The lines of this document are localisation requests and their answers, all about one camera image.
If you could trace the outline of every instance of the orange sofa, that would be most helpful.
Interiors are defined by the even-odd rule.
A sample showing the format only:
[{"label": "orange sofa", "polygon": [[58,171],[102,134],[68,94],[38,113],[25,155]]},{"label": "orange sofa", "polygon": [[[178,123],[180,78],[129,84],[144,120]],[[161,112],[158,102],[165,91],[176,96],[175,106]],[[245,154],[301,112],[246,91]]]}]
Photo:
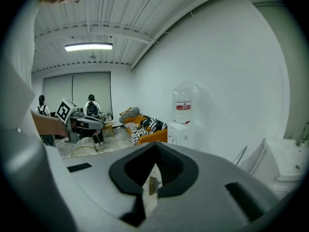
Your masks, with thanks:
[{"label": "orange sofa", "polygon": [[[140,122],[143,120],[144,117],[141,115],[138,115],[137,117],[134,118],[125,118],[125,124],[134,122],[135,124],[140,124]],[[132,132],[130,128],[126,129],[129,134],[131,135]],[[149,143],[149,142],[156,142],[156,141],[161,141],[161,142],[168,142],[168,129],[164,130],[158,130],[155,133],[144,135],[139,138],[139,141],[137,142],[137,145],[140,145],[142,143]]]}]

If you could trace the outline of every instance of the black and white blanket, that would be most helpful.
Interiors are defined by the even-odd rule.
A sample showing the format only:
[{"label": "black and white blanket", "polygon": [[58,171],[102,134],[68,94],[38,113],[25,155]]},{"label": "black and white blanket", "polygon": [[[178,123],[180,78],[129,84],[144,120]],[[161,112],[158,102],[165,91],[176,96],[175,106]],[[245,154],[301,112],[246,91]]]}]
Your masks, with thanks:
[{"label": "black and white blanket", "polygon": [[168,127],[166,123],[163,123],[160,120],[157,120],[155,118],[150,118],[143,114],[141,115],[145,117],[146,119],[140,122],[140,127],[138,127],[138,125],[135,125],[134,122],[125,124],[125,127],[130,128],[132,132],[131,140],[133,144],[136,144],[139,141],[139,138],[144,135],[152,134],[156,131],[164,130]]}]

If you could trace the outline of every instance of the faucet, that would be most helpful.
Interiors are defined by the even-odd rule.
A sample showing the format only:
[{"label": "faucet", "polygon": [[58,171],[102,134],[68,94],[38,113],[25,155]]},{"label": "faucet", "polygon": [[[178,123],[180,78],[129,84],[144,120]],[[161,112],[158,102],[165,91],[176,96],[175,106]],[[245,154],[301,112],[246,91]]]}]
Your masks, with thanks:
[{"label": "faucet", "polygon": [[306,127],[307,127],[307,125],[309,125],[309,122],[307,122],[307,123],[305,124],[305,127],[304,127],[304,129],[303,129],[303,133],[300,135],[299,140],[298,140],[297,143],[296,143],[296,146],[298,146],[298,147],[300,147],[301,144],[303,144],[303,143],[308,139],[308,137],[309,137],[309,134],[307,134],[307,136],[305,136],[305,132],[306,132]]}]

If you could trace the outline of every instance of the sink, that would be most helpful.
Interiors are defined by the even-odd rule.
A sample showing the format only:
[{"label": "sink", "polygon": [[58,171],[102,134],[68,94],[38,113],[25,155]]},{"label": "sink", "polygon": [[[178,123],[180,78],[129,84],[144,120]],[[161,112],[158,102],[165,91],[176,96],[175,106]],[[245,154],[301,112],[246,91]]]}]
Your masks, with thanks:
[{"label": "sink", "polygon": [[297,147],[296,140],[266,138],[264,145],[277,164],[277,180],[297,181],[305,178],[309,168],[309,141]]}]

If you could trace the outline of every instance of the concrete floor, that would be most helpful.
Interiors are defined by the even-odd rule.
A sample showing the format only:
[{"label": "concrete floor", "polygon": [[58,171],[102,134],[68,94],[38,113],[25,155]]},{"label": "concrete floor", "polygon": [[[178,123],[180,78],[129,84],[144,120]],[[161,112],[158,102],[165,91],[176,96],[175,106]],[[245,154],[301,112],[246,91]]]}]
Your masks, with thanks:
[{"label": "concrete floor", "polygon": [[[121,150],[121,149],[125,149],[127,147],[133,146],[131,137],[125,128],[123,127],[116,128],[113,131],[114,131],[114,138],[112,137],[112,133],[110,131],[103,132],[104,144],[97,146],[99,153],[100,151],[111,152],[111,151]],[[87,148],[87,147],[84,148],[86,153],[89,155],[98,154],[95,151],[95,149],[93,149],[93,143],[92,143],[91,138],[83,138],[79,140],[76,144],[65,143],[66,140],[67,138],[56,140],[56,148],[59,150],[61,157],[63,159],[70,158],[71,152],[81,146],[91,147],[91,148]],[[161,173],[157,165],[154,166],[149,176],[156,177],[158,181],[161,181]],[[145,209],[146,217],[148,217],[151,214],[151,212],[155,209],[155,207],[157,206],[157,194],[154,194],[151,196],[149,195],[149,177],[146,180],[145,184],[143,185],[143,189],[144,189],[144,192],[143,192],[144,209]]]}]

